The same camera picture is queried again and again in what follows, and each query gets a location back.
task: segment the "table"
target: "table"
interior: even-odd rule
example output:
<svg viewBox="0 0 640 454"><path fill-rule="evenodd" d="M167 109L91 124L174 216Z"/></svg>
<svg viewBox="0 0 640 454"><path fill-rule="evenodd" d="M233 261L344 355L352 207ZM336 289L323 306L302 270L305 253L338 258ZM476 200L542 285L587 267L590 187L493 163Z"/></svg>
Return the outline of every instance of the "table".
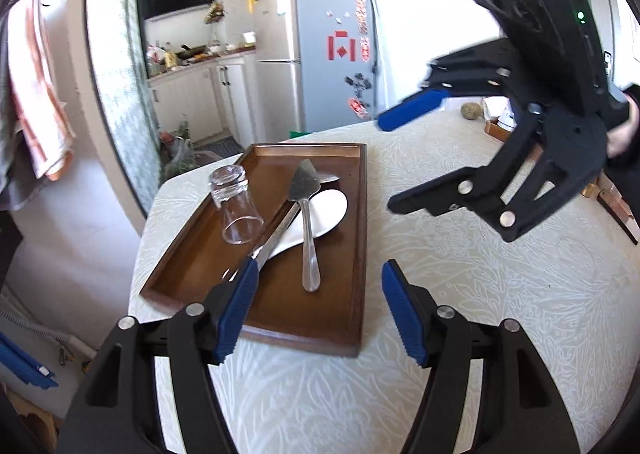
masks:
<svg viewBox="0 0 640 454"><path fill-rule="evenodd" d="M362 123L297 140L368 144L363 346L358 358L338 358L241 339L222 366L210 368L240 453L400 452L429 373L404 353L382 293L381 267L392 257L411 283L468 320L522 323L559 387L582 452L606 431L640 353L640 257L605 210L578 196L515 243L464 209L439 218L386 210L393 193L488 163L500 142L482 126L444 111L394 133ZM141 322L167 317L138 292L208 194L210 170L231 161L172 179L156 196L130 292L129 312ZM470 447L478 413L481 361L472 363L456 452ZM181 453L167 358L156 365L167 447Z"/></svg>

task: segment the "wooden tray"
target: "wooden tray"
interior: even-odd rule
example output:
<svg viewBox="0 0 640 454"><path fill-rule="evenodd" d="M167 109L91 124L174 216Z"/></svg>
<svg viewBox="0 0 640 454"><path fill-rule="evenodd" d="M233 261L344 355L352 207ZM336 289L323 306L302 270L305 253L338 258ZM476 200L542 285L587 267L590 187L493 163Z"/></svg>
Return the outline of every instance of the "wooden tray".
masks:
<svg viewBox="0 0 640 454"><path fill-rule="evenodd" d="M255 243L229 245L215 205L207 196L187 221L147 279L141 294L178 309L202 301L228 268L263 243L291 204L287 192L301 160L340 176L322 186L341 190L347 213L331 232L316 240L322 284L316 293L302 288L302 246L268 261L242 329L246 338L306 351L357 356L362 335L367 251L367 157L365 144L257 144L238 160L249 179L265 231Z"/></svg>

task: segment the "plastic bag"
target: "plastic bag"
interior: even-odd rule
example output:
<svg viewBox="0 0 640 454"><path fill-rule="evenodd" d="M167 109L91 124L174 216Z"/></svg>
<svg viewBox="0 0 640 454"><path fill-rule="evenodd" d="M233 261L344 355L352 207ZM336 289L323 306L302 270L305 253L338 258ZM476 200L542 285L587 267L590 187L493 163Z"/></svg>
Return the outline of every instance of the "plastic bag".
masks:
<svg viewBox="0 0 640 454"><path fill-rule="evenodd" d="M165 181L198 168L193 145L189 139L176 137L170 153L173 158L164 167Z"/></svg>

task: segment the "blue object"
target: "blue object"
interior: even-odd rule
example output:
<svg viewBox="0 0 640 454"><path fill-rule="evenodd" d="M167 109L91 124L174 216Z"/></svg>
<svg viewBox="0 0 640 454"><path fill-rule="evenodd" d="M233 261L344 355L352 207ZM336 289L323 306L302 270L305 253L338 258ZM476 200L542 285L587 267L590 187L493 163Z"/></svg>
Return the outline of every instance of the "blue object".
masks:
<svg viewBox="0 0 640 454"><path fill-rule="evenodd" d="M234 352L242 323L258 289L258 263L255 259L249 258L244 271L239 272L231 283L235 284L234 291L218 319L218 344L213 351L218 362L223 362L227 355Z"/></svg>
<svg viewBox="0 0 640 454"><path fill-rule="evenodd" d="M22 351L3 333L0 333L0 363L7 366L25 384L33 384L42 389L58 387L58 383L54 380L55 374Z"/></svg>
<svg viewBox="0 0 640 454"><path fill-rule="evenodd" d="M447 91L437 89L418 91L411 97L404 99L394 108L380 113L378 127L383 131L398 129L398 127L404 126L412 120L439 108L442 101L448 97L449 92Z"/></svg>
<svg viewBox="0 0 640 454"><path fill-rule="evenodd" d="M429 352L424 345L422 320L407 292L409 287L410 285L398 275L391 262L387 261L382 266L382 291L396 322L404 350L419 365L424 366L429 358Z"/></svg>

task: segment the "floor mat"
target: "floor mat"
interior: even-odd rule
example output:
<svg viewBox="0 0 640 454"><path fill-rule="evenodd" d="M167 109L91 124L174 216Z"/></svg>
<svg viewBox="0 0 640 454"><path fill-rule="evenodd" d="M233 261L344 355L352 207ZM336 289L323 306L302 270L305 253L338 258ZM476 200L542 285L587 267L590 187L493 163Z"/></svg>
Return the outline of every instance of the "floor mat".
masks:
<svg viewBox="0 0 640 454"><path fill-rule="evenodd" d="M220 155L222 158L233 157L238 153L244 152L242 145L236 142L236 139L233 137L227 137L218 142L212 142L207 145L202 145L201 147L196 148L196 151L201 149L208 149L213 153Z"/></svg>

